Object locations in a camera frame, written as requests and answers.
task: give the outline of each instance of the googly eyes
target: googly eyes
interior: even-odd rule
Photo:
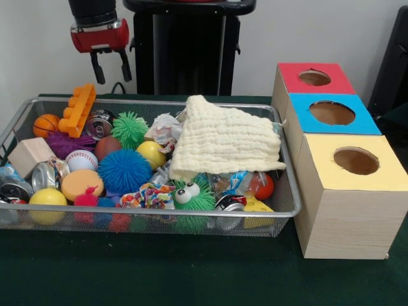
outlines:
[[[191,196],[197,196],[200,194],[200,187],[193,182],[187,183],[184,188]]]
[[[190,182],[183,189],[176,192],[176,201],[180,204],[186,204],[192,197],[200,194],[200,187],[196,183]]]
[[[189,200],[191,200],[191,194],[185,189],[179,189],[176,192],[176,201],[180,204],[186,204]]]

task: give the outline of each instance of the metal basket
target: metal basket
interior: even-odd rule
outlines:
[[[68,98],[34,98],[26,101],[12,118],[0,136],[0,144],[6,151],[10,143],[17,139],[34,137],[32,127],[36,118],[44,113],[54,113],[62,117]],[[109,110],[115,115],[125,111],[136,112],[149,124],[161,113],[176,115],[184,109],[185,103],[167,101],[130,101],[97,99],[93,109]],[[239,108],[251,115],[266,117],[280,122],[278,113],[268,105],[217,104],[221,107]],[[265,201],[274,212],[218,212],[154,210],[142,208],[101,208],[51,205],[21,205],[0,203],[0,228],[19,230],[53,231],[113,231],[139,233],[183,233],[201,235],[227,235],[276,237],[290,217],[300,211],[301,201],[293,172],[288,147],[281,132],[282,161],[287,165],[284,171],[270,174],[275,181],[275,191]],[[59,222],[43,226],[34,222],[32,216],[62,218]],[[77,222],[80,214],[89,222]],[[200,222],[200,230],[177,226],[183,222]]]

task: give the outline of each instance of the white cloth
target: white cloth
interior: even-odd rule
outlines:
[[[273,123],[236,108],[221,108],[203,96],[187,100],[183,132],[175,147],[170,178],[189,181],[198,173],[283,170],[281,140]]]

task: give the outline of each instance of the baseball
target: baseball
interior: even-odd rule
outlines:
[[[76,150],[70,153],[65,161],[68,163],[71,172],[75,170],[96,170],[98,159],[94,154],[86,150]]]

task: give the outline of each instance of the stacked wooden boxes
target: stacked wooden boxes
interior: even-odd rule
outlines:
[[[272,105],[302,192],[305,258],[384,259],[408,211],[408,175],[338,64],[278,64]]]

